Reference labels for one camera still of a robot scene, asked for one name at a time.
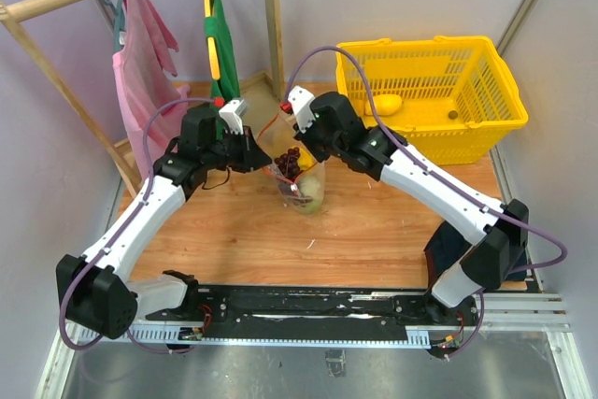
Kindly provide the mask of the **yellow bell pepper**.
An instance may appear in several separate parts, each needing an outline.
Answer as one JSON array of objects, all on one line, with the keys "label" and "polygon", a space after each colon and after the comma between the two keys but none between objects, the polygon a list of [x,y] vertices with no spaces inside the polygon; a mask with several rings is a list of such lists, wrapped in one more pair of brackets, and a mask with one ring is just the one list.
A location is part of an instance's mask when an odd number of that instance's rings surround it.
[{"label": "yellow bell pepper", "polygon": [[299,149],[297,163],[301,171],[307,171],[312,166],[314,166],[317,163],[317,161],[307,150]]}]

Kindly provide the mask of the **dark red grapes bunch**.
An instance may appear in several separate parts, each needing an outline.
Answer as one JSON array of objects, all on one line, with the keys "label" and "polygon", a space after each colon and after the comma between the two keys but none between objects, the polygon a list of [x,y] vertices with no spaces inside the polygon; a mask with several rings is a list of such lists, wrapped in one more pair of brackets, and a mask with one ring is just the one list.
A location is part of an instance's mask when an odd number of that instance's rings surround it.
[{"label": "dark red grapes bunch", "polygon": [[298,156],[299,148],[291,147],[275,159],[275,165],[285,179],[295,181],[302,173],[297,163]]}]

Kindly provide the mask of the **clear zip top bag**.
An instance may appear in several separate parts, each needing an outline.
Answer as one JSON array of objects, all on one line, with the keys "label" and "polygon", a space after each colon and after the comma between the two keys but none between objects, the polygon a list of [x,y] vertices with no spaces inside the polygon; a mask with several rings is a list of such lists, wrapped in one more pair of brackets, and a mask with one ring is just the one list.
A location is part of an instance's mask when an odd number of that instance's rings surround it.
[{"label": "clear zip top bag", "polygon": [[258,134],[257,143],[272,160],[263,171],[275,181],[284,203],[310,215],[323,203],[325,166],[294,138],[294,125],[295,120],[280,111]]}]

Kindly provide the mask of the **green cabbage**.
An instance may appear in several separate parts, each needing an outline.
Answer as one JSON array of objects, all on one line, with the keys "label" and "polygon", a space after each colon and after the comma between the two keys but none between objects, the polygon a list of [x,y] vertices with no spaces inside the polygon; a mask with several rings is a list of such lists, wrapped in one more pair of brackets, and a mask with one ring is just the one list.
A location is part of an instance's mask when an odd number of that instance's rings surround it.
[{"label": "green cabbage", "polygon": [[315,175],[305,175],[292,186],[289,200],[295,211],[311,215],[316,213],[323,202],[324,183]]}]

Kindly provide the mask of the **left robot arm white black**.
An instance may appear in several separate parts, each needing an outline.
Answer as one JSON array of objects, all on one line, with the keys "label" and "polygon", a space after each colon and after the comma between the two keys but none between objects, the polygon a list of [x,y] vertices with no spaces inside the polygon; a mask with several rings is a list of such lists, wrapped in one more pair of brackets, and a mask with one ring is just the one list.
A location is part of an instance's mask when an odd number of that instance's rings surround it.
[{"label": "left robot arm white black", "polygon": [[119,219],[80,256],[65,255],[56,266],[59,330],[65,344],[72,321],[97,338],[116,339],[138,319],[160,310],[186,321],[200,308],[192,276],[166,271],[133,282],[130,275],[142,252],[166,221],[204,187],[211,170],[250,173],[270,164],[252,131],[242,121],[248,104],[236,98],[217,109],[192,107],[180,133],[153,161],[134,201]]}]

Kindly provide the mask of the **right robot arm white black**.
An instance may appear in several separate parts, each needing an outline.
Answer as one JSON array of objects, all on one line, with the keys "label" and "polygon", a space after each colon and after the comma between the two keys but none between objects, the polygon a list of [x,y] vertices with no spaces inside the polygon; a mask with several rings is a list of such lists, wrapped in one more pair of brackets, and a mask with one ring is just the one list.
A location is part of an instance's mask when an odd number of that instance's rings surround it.
[{"label": "right robot arm white black", "polygon": [[527,206],[518,200],[504,204],[478,192],[427,161],[397,133],[366,127],[340,93],[316,96],[296,86],[289,102],[295,138],[317,161],[336,157],[349,169],[408,193],[469,244],[424,299],[423,312],[429,321],[446,323],[466,297],[502,285],[527,244]]}]

